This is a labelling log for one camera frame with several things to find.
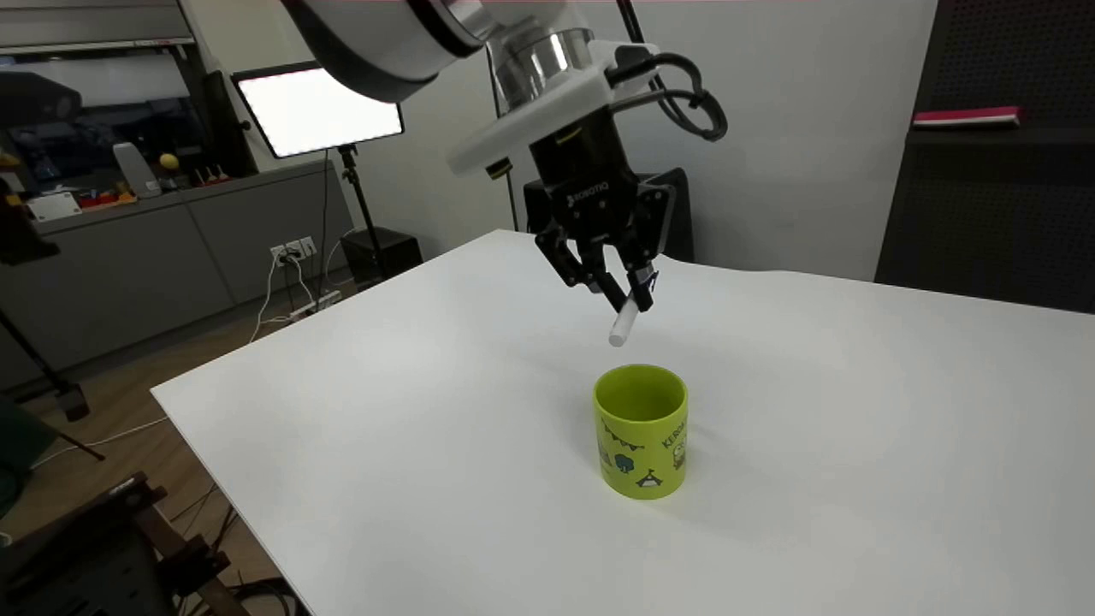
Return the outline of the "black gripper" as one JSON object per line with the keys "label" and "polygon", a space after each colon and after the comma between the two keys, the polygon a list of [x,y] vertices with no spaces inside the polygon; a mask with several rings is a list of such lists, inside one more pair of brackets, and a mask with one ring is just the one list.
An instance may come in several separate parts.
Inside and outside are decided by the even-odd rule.
{"label": "black gripper", "polygon": [[[629,169],[608,109],[548,134],[530,154],[538,177],[522,184],[525,228],[555,274],[603,296],[616,312],[649,312],[673,184]],[[600,242],[616,248],[625,288],[604,272]]]}

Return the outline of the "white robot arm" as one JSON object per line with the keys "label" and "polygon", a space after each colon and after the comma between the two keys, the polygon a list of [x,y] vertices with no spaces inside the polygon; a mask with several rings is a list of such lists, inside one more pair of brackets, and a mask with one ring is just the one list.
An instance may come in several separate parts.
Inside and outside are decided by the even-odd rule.
{"label": "white robot arm", "polygon": [[481,52],[503,112],[448,166],[500,177],[525,150],[530,234],[555,274],[616,312],[654,304],[668,199],[629,169],[616,134],[616,112],[654,71],[654,46],[594,37],[571,0],[284,0],[284,12],[335,83],[378,104],[403,104]]}

